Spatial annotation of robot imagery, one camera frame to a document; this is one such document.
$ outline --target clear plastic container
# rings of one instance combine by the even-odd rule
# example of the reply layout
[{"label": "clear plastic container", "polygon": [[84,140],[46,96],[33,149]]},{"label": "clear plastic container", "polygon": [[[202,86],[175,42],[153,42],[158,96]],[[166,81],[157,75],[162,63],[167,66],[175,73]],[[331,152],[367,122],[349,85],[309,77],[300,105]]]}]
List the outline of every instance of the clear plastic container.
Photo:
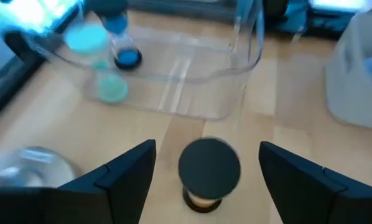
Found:
[{"label": "clear plastic container", "polygon": [[[101,21],[104,19],[92,12],[84,15],[78,10],[67,30]],[[111,50],[105,51],[103,63],[72,52],[65,35],[66,31],[24,32],[29,46],[55,65],[85,97],[115,106],[220,119],[240,102],[251,71],[260,59],[264,35],[262,2],[240,1],[233,25],[131,12],[127,31],[108,35]],[[128,48],[142,53],[142,63],[131,71],[120,70],[114,62],[116,52]],[[122,84],[102,85],[105,77]],[[124,94],[122,98],[102,97],[102,91],[114,93],[116,86],[122,88],[118,90]]]}]

